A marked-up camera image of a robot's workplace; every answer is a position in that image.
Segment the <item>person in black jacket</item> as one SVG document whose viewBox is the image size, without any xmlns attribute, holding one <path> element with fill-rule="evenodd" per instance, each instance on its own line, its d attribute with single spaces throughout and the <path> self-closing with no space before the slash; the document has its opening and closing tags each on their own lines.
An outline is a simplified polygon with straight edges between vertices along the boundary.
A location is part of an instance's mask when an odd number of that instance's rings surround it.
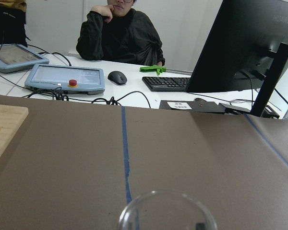
<svg viewBox="0 0 288 230">
<path fill-rule="evenodd" d="M 133 8 L 133 0 L 95 5 L 82 23 L 76 51 L 85 60 L 143 66 L 165 64 L 162 42 L 149 17 Z"/>
</svg>

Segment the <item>clear glass measuring cup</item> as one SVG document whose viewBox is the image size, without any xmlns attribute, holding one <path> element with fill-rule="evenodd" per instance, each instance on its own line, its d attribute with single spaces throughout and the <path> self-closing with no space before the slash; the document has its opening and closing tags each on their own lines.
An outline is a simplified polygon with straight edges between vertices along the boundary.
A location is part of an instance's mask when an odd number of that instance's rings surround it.
<svg viewBox="0 0 288 230">
<path fill-rule="evenodd" d="M 118 230 L 217 230 L 208 208 L 186 193 L 154 190 L 133 199 L 122 211 Z"/>
</svg>

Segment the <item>black keyboard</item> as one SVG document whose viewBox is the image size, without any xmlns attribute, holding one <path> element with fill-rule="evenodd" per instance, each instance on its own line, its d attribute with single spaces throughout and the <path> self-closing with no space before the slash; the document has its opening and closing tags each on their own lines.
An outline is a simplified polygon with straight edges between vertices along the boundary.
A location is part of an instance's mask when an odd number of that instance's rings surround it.
<svg viewBox="0 0 288 230">
<path fill-rule="evenodd" d="M 185 77 L 142 77 L 142 81 L 152 92 L 184 92 L 190 81 Z"/>
</svg>

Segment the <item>bamboo cutting board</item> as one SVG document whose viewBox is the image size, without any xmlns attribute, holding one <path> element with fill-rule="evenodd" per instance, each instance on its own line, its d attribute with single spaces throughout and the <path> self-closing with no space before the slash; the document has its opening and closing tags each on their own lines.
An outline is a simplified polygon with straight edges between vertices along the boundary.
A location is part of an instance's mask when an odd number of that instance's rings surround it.
<svg viewBox="0 0 288 230">
<path fill-rule="evenodd" d="M 0 157 L 28 114 L 27 107 L 0 104 Z"/>
</svg>

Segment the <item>teach pendant with red button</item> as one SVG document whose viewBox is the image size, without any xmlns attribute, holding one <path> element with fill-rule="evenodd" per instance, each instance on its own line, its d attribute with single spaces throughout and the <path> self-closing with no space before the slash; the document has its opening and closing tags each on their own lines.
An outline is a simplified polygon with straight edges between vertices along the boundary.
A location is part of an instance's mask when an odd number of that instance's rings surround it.
<svg viewBox="0 0 288 230">
<path fill-rule="evenodd" d="M 36 64 L 25 80 L 31 90 L 62 90 L 65 94 L 101 94 L 105 91 L 102 69 Z"/>
</svg>

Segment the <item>black computer mouse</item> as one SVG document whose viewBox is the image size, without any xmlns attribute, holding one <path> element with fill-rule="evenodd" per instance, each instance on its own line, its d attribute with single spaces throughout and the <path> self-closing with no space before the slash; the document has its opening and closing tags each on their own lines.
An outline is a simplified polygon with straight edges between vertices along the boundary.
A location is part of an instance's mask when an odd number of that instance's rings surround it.
<svg viewBox="0 0 288 230">
<path fill-rule="evenodd" d="M 108 79 L 117 85 L 124 85 L 127 83 L 127 77 L 120 71 L 110 72 L 108 74 Z"/>
</svg>

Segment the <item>black computer monitor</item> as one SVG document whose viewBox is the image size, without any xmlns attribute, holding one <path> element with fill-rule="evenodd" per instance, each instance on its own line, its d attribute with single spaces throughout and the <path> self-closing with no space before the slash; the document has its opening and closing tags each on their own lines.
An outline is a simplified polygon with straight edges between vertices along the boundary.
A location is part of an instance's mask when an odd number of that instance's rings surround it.
<svg viewBox="0 0 288 230">
<path fill-rule="evenodd" d="M 288 2 L 225 0 L 186 92 L 258 89 L 251 114 L 261 116 L 288 69 Z"/>
</svg>

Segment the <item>black box with label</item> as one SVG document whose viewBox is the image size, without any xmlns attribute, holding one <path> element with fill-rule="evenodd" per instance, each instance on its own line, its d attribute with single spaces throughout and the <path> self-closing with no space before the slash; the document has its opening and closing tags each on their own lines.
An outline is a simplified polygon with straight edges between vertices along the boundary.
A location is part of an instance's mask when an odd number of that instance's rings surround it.
<svg viewBox="0 0 288 230">
<path fill-rule="evenodd" d="M 198 113 L 214 113 L 214 114 L 225 113 L 224 107 L 216 104 L 215 102 L 206 102 L 206 101 L 161 100 L 159 109 L 198 112 Z"/>
</svg>

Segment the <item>person in yellow shirt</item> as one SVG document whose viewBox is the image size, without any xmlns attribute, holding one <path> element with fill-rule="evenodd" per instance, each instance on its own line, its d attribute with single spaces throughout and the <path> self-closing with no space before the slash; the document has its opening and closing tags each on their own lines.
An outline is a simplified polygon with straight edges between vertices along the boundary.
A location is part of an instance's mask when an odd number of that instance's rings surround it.
<svg viewBox="0 0 288 230">
<path fill-rule="evenodd" d="M 0 44 L 27 46 L 25 0 L 0 0 Z"/>
</svg>

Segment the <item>green plastic clamp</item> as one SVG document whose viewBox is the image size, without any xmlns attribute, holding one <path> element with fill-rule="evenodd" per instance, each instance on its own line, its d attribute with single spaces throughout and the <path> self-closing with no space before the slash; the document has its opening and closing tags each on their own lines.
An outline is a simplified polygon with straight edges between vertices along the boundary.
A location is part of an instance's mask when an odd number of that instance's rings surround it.
<svg viewBox="0 0 288 230">
<path fill-rule="evenodd" d="M 157 76 L 159 76 L 161 73 L 166 72 L 167 68 L 159 66 L 159 65 L 152 65 L 152 66 L 145 66 L 140 67 L 140 72 L 155 72 Z"/>
</svg>

